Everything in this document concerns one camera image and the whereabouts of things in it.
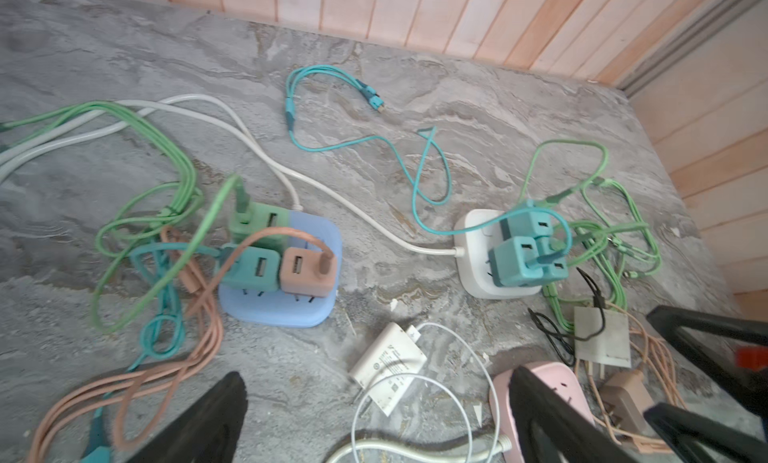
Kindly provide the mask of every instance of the gray marble tabletop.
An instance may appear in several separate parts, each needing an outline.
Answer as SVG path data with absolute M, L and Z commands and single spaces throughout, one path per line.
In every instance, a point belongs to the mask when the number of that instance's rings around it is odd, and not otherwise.
M 274 159 L 348 196 L 400 237 L 427 246 L 450 247 L 452 240 L 417 230 L 409 213 L 410 187 L 388 148 L 369 144 L 309 154 L 291 144 L 283 85 L 293 69 L 337 65 L 374 86 L 386 102 L 386 112 L 379 115 L 348 86 L 323 77 L 305 80 L 296 99 L 296 125 L 308 146 L 380 134 L 397 145 L 414 170 L 424 142 L 414 131 L 437 125 L 455 194 L 447 206 L 420 203 L 419 211 L 438 228 L 452 227 L 471 208 L 509 208 L 539 142 L 553 137 L 602 142 L 610 151 L 605 175 L 634 196 L 664 257 L 658 275 L 626 284 L 631 311 L 641 316 L 670 304 L 736 313 L 713 259 L 619 91 L 128 0 L 0 0 L 0 24 L 0 119 L 87 100 L 208 93 L 230 104 Z M 203 103 L 187 106 L 223 116 Z M 274 175 L 231 135 L 180 116 L 150 119 L 194 161 L 209 201 L 226 175 L 238 172 L 256 199 L 289 205 Z M 14 140 L 14 134 L 2 135 L 2 141 Z M 543 197 L 564 189 L 596 162 L 590 150 L 547 151 L 530 193 Z M 133 361 L 138 330 L 149 312 L 109 336 L 88 323 L 90 292 L 108 264 L 94 249 L 94 235 L 132 196 L 175 177 L 148 142 L 124 131 L 43 156 L 0 186 L 0 460 L 24 458 L 30 431 L 66 391 Z M 431 195 L 445 190 L 436 159 L 429 161 L 423 186 Z M 548 311 L 541 295 L 475 299 L 459 283 L 452 258 L 408 253 L 329 197 L 302 183 L 297 188 L 307 212 L 329 218 L 342 230 L 344 263 L 330 317 L 312 329 L 284 329 L 225 315 L 219 355 L 182 384 L 164 421 L 236 370 L 249 401 L 236 459 L 320 463 L 349 437 L 359 389 L 347 371 L 390 321 L 429 320 L 454 328 L 488 360 L 492 375 L 556 358 L 526 312 L 528 307 Z M 610 218 L 628 220 L 616 196 L 597 194 L 595 201 Z M 590 216 L 578 197 L 559 209 L 567 218 Z M 224 224 L 222 218 L 217 222 L 211 244 L 224 242 Z M 104 314 L 120 312 L 145 290 L 126 269 L 108 286 Z M 562 288 L 563 294 L 584 291 L 575 279 Z M 394 308 L 393 299 L 398 301 Z M 424 372 L 456 392 L 475 425 L 472 407 L 482 405 L 478 432 L 490 431 L 488 387 L 469 353 L 435 329 L 427 329 L 419 344 L 429 357 Z M 692 410 L 757 433 L 756 418 L 690 364 L 680 363 L 679 379 Z M 662 398 L 653 383 L 651 393 Z M 150 397 L 133 404 L 129 434 L 151 418 L 158 402 L 159 397 Z M 414 385 L 391 417 L 371 408 L 361 425 L 439 447 L 464 435 L 452 406 L 436 388 Z M 50 461 L 77 459 L 87 429 L 87 419 L 67 427 Z M 374 457 L 400 461 L 373 453 L 366 460 Z

